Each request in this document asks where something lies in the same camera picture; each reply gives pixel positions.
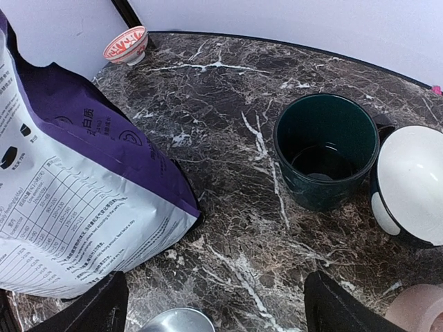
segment black and white bowl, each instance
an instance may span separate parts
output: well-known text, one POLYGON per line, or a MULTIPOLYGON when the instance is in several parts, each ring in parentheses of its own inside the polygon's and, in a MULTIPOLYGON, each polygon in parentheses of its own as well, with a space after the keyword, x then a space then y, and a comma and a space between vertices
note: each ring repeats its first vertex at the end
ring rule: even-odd
POLYGON ((443 245, 443 133, 394 131, 371 173, 371 206, 388 234, 419 248, 443 245))

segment white wall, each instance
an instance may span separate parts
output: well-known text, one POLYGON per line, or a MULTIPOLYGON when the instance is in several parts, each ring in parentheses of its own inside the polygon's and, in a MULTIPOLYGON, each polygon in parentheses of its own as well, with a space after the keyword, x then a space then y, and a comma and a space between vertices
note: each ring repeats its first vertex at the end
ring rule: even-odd
POLYGON ((129 0, 148 30, 262 37, 443 85, 442 0, 129 0))
POLYGON ((110 0, 0 0, 20 53, 30 63, 57 62, 91 79, 106 45, 127 26, 110 0))

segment small cup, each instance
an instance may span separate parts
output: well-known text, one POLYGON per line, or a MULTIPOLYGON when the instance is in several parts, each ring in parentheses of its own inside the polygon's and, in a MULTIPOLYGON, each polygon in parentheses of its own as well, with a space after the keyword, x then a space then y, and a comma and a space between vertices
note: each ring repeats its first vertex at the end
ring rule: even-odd
POLYGON ((106 46, 103 56, 114 64, 126 63, 128 66, 134 66, 145 57, 147 42, 146 28, 135 26, 114 38, 106 46))
POLYGON ((355 193, 377 159, 379 141, 364 109, 327 93, 290 104, 274 129, 284 181, 295 201, 313 211, 337 208, 355 193))
POLYGON ((385 318, 407 332, 442 332, 443 289, 427 284, 412 286, 394 300, 385 318))

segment bowl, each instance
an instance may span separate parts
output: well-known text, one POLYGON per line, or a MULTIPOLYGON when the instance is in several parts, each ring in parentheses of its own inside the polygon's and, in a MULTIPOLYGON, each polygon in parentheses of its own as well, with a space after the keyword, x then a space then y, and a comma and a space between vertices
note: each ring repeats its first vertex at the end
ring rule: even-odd
POLYGON ((105 48, 103 56, 114 64, 126 63, 133 66, 145 57, 147 41, 146 28, 136 26, 114 38, 105 48))
POLYGON ((176 308, 157 315, 140 332, 215 332, 215 327, 198 310, 176 308))
POLYGON ((372 212, 385 232, 419 248, 443 245, 443 133, 394 131, 371 177, 372 212))

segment water in mug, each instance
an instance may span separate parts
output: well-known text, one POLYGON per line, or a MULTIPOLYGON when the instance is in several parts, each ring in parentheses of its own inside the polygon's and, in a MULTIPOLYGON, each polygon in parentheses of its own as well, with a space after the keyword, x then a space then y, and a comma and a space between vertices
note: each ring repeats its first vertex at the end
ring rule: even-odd
POLYGON ((318 180, 332 181, 356 173, 355 167, 331 145, 314 145, 299 152, 292 166, 304 175, 318 180))

